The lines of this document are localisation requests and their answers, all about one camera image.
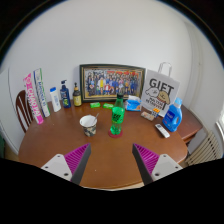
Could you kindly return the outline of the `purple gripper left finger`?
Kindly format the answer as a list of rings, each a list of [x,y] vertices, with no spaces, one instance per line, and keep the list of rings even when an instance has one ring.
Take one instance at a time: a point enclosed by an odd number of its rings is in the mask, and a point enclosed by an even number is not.
[[[42,169],[79,185],[91,154],[91,144],[80,146],[66,155],[56,154]]]

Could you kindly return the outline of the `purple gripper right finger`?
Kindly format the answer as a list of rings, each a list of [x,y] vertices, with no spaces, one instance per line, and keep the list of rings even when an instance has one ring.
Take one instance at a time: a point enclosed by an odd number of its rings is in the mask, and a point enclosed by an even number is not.
[[[168,154],[158,155],[136,143],[133,144],[132,154],[145,185],[182,169]]]

